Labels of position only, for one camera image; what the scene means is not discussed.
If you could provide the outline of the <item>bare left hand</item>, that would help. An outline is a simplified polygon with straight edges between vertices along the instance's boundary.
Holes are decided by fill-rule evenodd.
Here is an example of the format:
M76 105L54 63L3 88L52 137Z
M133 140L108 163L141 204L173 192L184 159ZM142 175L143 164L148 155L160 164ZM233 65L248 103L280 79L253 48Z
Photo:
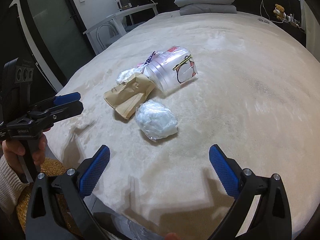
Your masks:
M32 153L34 164L39 166L45 161L45 152L47 146L47 138L44 133L39 138L38 149ZM5 140L2 142L4 157L11 169L18 175L24 174L23 168L19 162L19 156L25 155L25 148L18 140Z

